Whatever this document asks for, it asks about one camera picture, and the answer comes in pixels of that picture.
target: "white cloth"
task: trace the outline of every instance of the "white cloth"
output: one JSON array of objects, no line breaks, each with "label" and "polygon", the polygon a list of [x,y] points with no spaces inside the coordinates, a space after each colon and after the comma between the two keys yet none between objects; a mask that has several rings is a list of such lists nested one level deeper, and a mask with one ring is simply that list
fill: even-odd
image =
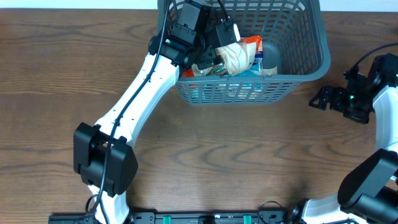
[{"label": "white cloth", "polygon": [[249,70],[256,54],[256,43],[233,43],[216,49],[230,75]]}]

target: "orange packaging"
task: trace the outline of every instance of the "orange packaging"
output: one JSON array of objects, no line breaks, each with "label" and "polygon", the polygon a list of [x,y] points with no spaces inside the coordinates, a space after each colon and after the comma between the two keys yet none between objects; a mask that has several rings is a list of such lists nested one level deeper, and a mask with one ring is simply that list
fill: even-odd
[{"label": "orange packaging", "polygon": [[262,51],[262,37],[259,35],[243,37],[240,42],[245,42],[247,44],[256,43],[256,52]]},{"label": "orange packaging", "polygon": [[192,68],[183,72],[182,77],[195,77]]}]

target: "wood grain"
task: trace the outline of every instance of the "wood grain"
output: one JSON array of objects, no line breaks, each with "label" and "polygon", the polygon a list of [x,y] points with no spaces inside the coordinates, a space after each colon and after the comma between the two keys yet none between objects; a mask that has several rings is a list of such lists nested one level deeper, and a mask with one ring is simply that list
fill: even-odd
[{"label": "wood grain", "polygon": [[[72,169],[72,135],[112,107],[138,73],[156,11],[0,10],[0,222],[45,223],[82,212],[88,188]],[[131,207],[254,210],[338,190],[374,151],[368,125],[309,108],[322,85],[398,39],[397,13],[324,12],[332,66],[271,105],[190,106],[171,89],[144,125]],[[398,48],[379,54],[398,54]],[[366,59],[366,73],[374,58]]]}]

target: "green connector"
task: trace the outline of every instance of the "green connector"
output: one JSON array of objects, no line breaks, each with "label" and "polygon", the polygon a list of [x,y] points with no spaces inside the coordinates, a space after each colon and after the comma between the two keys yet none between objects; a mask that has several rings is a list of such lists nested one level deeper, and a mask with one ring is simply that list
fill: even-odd
[{"label": "green connector", "polygon": [[163,224],[172,224],[172,217],[163,217]]},{"label": "green connector", "polygon": [[243,216],[243,224],[251,224],[251,215]]}]

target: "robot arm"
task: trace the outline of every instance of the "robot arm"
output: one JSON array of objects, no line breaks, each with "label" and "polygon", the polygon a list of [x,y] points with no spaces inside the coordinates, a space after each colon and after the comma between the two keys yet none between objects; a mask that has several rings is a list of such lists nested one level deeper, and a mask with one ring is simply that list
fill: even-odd
[{"label": "robot arm", "polygon": [[[148,54],[146,56],[140,72],[130,87],[126,90],[120,100],[112,107],[112,109],[96,122],[96,124],[101,126],[99,129],[101,132],[111,134],[114,120],[118,117],[123,106],[137,91],[142,81],[147,76],[154,60],[155,55]],[[118,139],[121,136],[124,136],[127,139],[126,144],[134,148],[142,125],[144,125],[161,97],[175,85],[178,77],[179,66],[172,65],[172,61],[170,59],[160,55],[150,81],[145,84],[143,89],[124,113],[114,137]]]},{"label": "robot arm", "polygon": [[376,57],[368,77],[358,74],[357,68],[345,77],[347,89],[323,87],[310,106],[325,110],[330,103],[331,110],[362,124],[374,110],[376,152],[346,176],[338,194],[308,200],[298,222],[394,223],[398,219],[396,192],[385,184],[396,180],[398,171],[398,57]]},{"label": "robot arm", "polygon": [[[193,63],[201,69],[220,63],[221,57],[215,54],[215,49],[239,39],[232,19],[227,17],[219,24],[209,22],[211,8],[211,4],[202,0],[185,0],[177,22],[168,21],[165,13],[164,27],[159,35],[150,40],[149,54],[125,94],[93,127],[81,123],[75,131],[74,170],[81,175],[93,195],[100,195],[98,187],[104,183],[101,199],[110,223],[128,220],[126,189],[138,169],[132,149],[143,124],[160,98]],[[148,76],[155,63],[152,76]],[[117,125],[116,132],[112,133],[114,125]],[[103,178],[106,165],[107,173]],[[95,218],[105,223],[100,207],[96,207]]]},{"label": "robot arm", "polygon": [[[385,86],[374,98],[373,108],[376,114],[376,150],[386,149],[388,151],[398,152],[398,88]],[[385,182],[388,181],[391,174],[384,175],[384,180],[381,181],[380,186],[384,186]],[[364,183],[365,180],[354,180],[356,183]],[[370,183],[364,183],[363,187],[369,186]],[[342,185],[341,189],[347,189],[347,186]],[[380,210],[377,211],[383,214],[383,204],[380,204]],[[307,224],[319,224],[319,223],[367,223],[366,219],[363,219],[352,213],[346,213],[341,211],[341,205],[338,201],[338,194],[331,196],[312,199],[305,203],[301,219]]]},{"label": "robot arm", "polygon": [[[140,84],[148,74],[148,71],[151,69],[154,60],[155,55],[147,55],[141,71],[138,73],[130,87],[126,90],[120,100],[112,107],[112,109],[96,122],[96,125],[101,126],[99,130],[102,133],[108,135],[111,134],[114,120],[118,117],[123,106],[137,91]],[[134,148],[142,125],[145,123],[161,97],[175,85],[178,80],[178,76],[179,67],[172,65],[172,61],[170,59],[159,56],[151,80],[143,87],[136,99],[126,110],[123,118],[120,120],[120,125],[116,129],[114,137],[116,139],[119,139],[121,136],[125,137],[126,144]],[[93,195],[98,194],[98,187],[95,185],[89,185],[88,187]],[[129,215],[129,207],[126,203],[126,192],[124,191],[120,195],[116,194],[113,197],[110,197],[107,192],[104,192],[102,200],[109,222],[123,223]],[[100,223],[105,223],[100,207],[97,207],[96,209],[95,218]]]},{"label": "robot arm", "polygon": [[373,108],[376,114],[376,150],[398,152],[398,87],[385,86],[374,98]]}]

